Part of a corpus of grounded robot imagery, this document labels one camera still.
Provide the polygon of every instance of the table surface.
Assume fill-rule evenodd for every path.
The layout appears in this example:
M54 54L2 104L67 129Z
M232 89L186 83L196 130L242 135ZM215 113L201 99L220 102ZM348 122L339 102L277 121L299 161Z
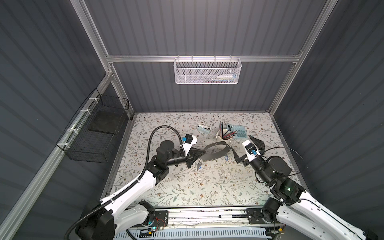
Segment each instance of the table surface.
M203 149L215 142L219 121L243 125L247 134L263 140L267 149L282 146L269 113L139 113L111 193L122 188L142 171L148 138L154 128L170 125L181 136L187 133L196 135L197 144L194 147ZM211 132L199 132L196 129L198 124L211 127ZM178 145L178 138L172 130L160 129L152 139L150 157L156 154L156 148L164 140L171 140L175 146ZM230 143L239 156L243 155L242 142L243 140L232 140ZM284 148L273 149L265 154L266 157L271 155L281 156L292 168ZM263 205L271 194L268 187L256 181L255 172L250 166L236 164L232 151L228 153L228 160L222 157L202 162L200 169L197 169L198 163L199 160L190 169L185 164L171 166L168 176L141 195L134 204L146 200L152 205L161 206ZM296 175L290 178L299 183Z

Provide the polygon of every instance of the calculator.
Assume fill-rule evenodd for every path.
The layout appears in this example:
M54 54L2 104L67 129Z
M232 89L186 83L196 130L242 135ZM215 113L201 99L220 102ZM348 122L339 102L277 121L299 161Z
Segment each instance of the calculator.
M227 127L228 127L227 129L229 129L230 126L232 126L232 124L227 124ZM237 131L237 134L235 135L235 137L233 137L233 139L248 139L247 130L245 129L244 126L234 125L231 128L231 132L233 131Z

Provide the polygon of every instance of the gray wall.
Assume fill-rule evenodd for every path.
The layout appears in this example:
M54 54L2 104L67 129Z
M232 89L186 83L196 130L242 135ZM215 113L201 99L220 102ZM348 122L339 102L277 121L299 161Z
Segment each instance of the gray wall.
M110 55L297 54L324 2L86 0ZM136 112L268 110L290 66L243 63L238 84L181 86L172 64L115 64Z
M243 63L238 84L176 84L173 63L115 63L136 112L267 110L292 63Z
M0 1L0 65L2 222L105 72L69 1ZM87 184L108 175L106 168L64 159L23 223L23 234L62 225L53 220L56 211L59 218L77 218L82 198L99 187ZM65 215L58 204L74 210Z
M383 1L339 0L275 114L311 193L382 237L383 40Z

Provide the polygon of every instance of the pencil cup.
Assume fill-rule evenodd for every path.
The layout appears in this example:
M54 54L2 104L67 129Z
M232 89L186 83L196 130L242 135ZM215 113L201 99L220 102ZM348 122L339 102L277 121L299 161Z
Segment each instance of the pencil cup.
M223 128L223 134L227 131L228 129L226 129L226 128ZM219 131L217 131L217 134L216 134L216 142L221 142L221 141L224 141L224 142L226 142L228 145L231 143L231 141L232 141L232 138L230 138L230 139L228 139L228 140L224 140L224 139L222 139L221 137L220 137L220 130ZM220 148L220 149L224 149L224 146L223 145L217 145L217 147L218 148Z

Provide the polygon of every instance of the black wire basket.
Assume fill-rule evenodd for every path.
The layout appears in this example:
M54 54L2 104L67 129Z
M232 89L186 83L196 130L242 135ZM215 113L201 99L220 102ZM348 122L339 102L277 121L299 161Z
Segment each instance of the black wire basket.
M89 108L83 110L66 143L56 144L71 160L113 161L129 121L128 110L128 99L99 94Z

